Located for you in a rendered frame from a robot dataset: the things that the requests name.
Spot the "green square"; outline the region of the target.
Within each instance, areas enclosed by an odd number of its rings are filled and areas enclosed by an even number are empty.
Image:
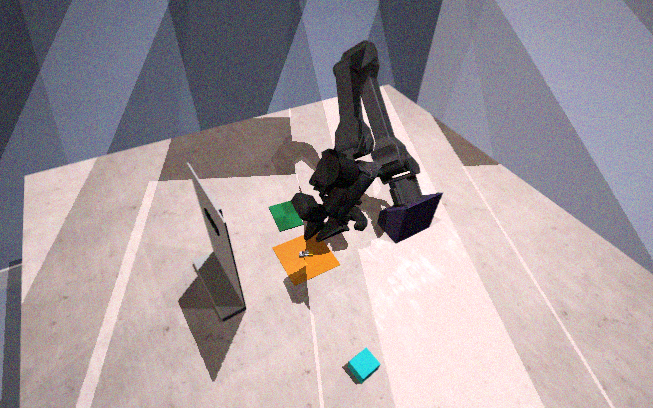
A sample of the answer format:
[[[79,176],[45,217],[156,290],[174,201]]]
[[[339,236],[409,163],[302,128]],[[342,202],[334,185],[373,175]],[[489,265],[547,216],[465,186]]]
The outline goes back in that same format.
[[[269,209],[280,232],[304,225],[291,201],[269,206]]]

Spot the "cyan block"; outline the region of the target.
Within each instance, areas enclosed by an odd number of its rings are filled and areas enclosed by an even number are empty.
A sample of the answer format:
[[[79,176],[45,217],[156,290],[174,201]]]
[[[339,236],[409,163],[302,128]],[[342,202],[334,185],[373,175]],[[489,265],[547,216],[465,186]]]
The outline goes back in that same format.
[[[381,363],[366,347],[349,361],[348,368],[362,384],[380,367]]]

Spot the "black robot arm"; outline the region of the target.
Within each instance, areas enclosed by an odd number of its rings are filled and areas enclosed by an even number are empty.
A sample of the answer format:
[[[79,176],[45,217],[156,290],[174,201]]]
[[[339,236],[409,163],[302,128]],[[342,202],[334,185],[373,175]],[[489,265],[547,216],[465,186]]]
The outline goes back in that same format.
[[[321,152],[322,158],[309,180],[320,198],[329,195],[334,187],[362,196],[376,177],[383,185],[389,183],[393,207],[427,197],[416,176],[421,173],[419,163],[394,134],[377,80],[379,68],[378,50],[366,40],[343,53],[341,61],[333,66],[340,118],[335,147]],[[361,98],[371,129],[364,122]],[[370,153],[373,162],[355,161]]]

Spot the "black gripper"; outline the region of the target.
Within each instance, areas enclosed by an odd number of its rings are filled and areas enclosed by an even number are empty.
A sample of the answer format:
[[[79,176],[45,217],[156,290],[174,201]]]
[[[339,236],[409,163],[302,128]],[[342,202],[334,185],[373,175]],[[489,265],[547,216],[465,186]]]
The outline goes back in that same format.
[[[307,222],[304,239],[305,241],[312,238],[319,232],[316,237],[317,242],[321,242],[334,235],[349,231],[348,222],[355,221],[354,229],[363,231],[368,225],[368,219],[362,213],[359,207],[362,196],[354,195],[346,188],[334,187],[328,196],[324,195],[321,200],[323,204],[318,204],[312,195],[296,193],[291,199],[300,219]],[[328,221],[323,221],[328,217]]]

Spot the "orange square zone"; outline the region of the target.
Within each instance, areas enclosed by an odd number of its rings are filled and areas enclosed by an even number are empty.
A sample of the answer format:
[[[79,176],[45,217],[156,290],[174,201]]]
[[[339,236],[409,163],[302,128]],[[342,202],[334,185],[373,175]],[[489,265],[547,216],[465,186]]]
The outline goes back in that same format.
[[[273,247],[294,286],[340,265],[324,241],[316,237],[305,241],[304,235]],[[300,257],[300,251],[313,250],[313,257]]]

